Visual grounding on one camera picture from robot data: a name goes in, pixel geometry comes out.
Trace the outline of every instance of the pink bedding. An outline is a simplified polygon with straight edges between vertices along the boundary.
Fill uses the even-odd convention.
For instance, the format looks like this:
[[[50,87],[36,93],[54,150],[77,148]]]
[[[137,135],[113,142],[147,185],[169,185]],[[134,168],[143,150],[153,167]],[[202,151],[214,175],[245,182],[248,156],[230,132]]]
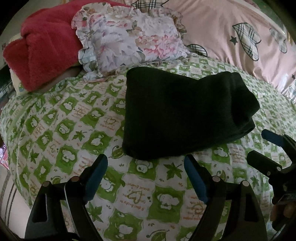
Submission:
[[[192,51],[241,68],[285,93],[294,81],[296,55],[285,37],[265,18],[232,0],[169,0]]]

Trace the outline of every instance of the star print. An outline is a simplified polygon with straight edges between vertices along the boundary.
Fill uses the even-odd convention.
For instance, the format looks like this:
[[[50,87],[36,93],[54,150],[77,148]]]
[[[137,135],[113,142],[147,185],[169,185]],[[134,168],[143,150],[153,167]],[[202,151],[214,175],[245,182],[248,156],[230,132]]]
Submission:
[[[233,42],[233,44],[235,45],[236,43],[238,43],[237,38],[236,37],[232,37],[231,36],[231,40],[230,42]]]

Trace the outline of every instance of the human hand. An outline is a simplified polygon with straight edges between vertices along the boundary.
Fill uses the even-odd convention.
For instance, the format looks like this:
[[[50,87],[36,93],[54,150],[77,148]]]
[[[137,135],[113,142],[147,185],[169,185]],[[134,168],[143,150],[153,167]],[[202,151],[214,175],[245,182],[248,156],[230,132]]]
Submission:
[[[285,205],[274,205],[270,213],[270,221],[275,221],[280,214],[287,218],[291,218],[296,209],[296,202],[289,202]]]

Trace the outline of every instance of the blanket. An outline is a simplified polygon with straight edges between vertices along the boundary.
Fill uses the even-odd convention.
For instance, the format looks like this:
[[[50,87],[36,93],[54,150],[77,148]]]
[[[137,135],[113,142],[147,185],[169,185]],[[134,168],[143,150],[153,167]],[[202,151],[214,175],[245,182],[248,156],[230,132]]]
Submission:
[[[82,44],[71,21],[82,6],[92,2],[125,6],[109,0],[71,1],[40,9],[24,21],[22,39],[8,44],[3,56],[27,91],[37,90],[78,62]]]
[[[186,155],[236,141],[255,128],[259,103],[240,74],[196,81],[160,69],[126,74],[125,154],[140,160]]]
[[[238,72],[256,96],[260,109],[255,129],[228,144],[193,152],[197,162],[224,181],[247,180],[259,201],[268,234],[272,188],[268,178],[246,162],[256,150],[283,167],[290,160],[281,147],[261,138],[266,128],[296,138],[295,107],[264,81],[235,66],[192,54],[148,66],[199,79],[223,71]],[[184,170],[184,156],[142,161],[123,153],[125,93],[128,67],[103,83],[86,83],[83,75],[67,78],[44,94],[11,99],[1,114],[1,136],[7,146],[9,169],[26,203],[32,206],[41,184],[65,182],[80,175],[100,153],[108,168],[86,208],[105,240],[188,240],[205,210]],[[71,217],[62,202],[67,227]],[[230,203],[224,207],[215,240],[222,237]]]

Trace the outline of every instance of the metal rivet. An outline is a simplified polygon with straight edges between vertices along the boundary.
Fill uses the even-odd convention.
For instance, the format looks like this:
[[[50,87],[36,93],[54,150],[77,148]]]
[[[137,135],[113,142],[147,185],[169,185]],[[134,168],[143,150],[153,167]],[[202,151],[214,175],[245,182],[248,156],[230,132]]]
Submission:
[[[78,182],[79,181],[79,176],[73,176],[70,179],[72,182]]]
[[[50,181],[45,181],[42,186],[47,187],[50,184]]]
[[[213,179],[213,181],[216,182],[216,183],[220,182],[220,180],[221,180],[221,178],[218,177],[218,176],[213,176],[212,179]]]
[[[242,184],[247,187],[249,185],[249,182],[248,181],[242,181]]]

